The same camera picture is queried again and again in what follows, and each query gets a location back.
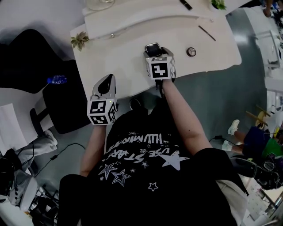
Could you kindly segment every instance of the white cube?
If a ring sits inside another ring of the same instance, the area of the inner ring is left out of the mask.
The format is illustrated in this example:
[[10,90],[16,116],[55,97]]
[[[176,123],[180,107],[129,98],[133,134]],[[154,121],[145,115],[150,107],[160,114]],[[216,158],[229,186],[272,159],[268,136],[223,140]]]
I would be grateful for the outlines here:
[[175,72],[175,62],[172,56],[149,57],[145,61],[149,77],[153,80],[171,79]]
[[115,121],[116,100],[88,101],[88,117],[93,125],[109,125]]

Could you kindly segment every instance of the blue shorts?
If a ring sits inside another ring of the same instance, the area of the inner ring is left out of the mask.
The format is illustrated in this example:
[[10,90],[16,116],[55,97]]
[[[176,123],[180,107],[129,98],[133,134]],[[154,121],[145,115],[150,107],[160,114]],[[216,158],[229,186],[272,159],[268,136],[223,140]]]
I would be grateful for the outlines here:
[[243,154],[250,158],[261,158],[269,139],[269,133],[260,130],[256,126],[251,127],[244,139]]

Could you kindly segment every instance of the pen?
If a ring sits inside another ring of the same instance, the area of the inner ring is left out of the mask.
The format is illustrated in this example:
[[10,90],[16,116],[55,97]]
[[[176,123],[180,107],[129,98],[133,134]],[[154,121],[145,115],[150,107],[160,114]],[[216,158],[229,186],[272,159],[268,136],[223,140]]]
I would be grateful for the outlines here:
[[188,10],[193,9],[193,7],[190,6],[190,4],[189,4],[188,2],[186,2],[185,0],[180,0],[180,2],[181,2]]
[[210,33],[204,30],[200,25],[199,25],[199,28],[202,29],[205,33],[207,33],[214,41],[216,41],[216,39]]

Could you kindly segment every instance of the black shoe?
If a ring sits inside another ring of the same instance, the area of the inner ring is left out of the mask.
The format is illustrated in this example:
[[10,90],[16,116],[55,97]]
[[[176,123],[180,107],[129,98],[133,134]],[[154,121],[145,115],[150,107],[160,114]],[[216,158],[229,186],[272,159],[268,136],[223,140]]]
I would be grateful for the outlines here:
[[136,109],[139,109],[141,107],[142,107],[141,103],[136,98],[133,98],[133,99],[130,100],[131,110],[136,110]]

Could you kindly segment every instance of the blue plastic bottle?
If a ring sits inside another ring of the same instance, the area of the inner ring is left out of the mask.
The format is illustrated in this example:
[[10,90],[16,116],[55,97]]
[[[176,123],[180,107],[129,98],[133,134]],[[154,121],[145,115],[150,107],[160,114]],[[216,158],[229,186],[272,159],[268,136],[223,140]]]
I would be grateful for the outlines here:
[[63,84],[67,82],[67,78],[65,75],[55,75],[47,79],[47,83],[51,83],[54,85]]

